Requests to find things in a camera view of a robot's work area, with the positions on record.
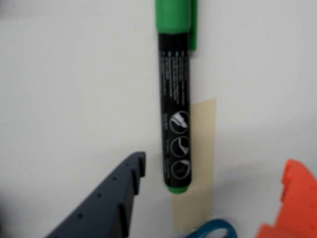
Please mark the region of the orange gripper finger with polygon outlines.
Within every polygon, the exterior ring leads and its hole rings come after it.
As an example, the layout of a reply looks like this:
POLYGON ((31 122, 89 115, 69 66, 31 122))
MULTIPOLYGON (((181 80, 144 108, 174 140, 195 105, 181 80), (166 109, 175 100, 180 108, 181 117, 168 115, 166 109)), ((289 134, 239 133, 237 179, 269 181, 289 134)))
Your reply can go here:
POLYGON ((273 225, 260 226, 257 238, 317 236, 317 178, 301 162, 289 159, 281 179, 281 206, 273 225))

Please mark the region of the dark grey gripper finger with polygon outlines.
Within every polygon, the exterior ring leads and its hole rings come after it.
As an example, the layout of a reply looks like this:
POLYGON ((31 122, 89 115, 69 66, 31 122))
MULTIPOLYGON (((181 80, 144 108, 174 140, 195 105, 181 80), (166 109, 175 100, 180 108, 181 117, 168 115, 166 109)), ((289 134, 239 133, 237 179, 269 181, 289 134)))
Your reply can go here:
POLYGON ((145 170, 145 152, 129 155, 48 237, 129 237, 134 197, 139 194, 145 170))

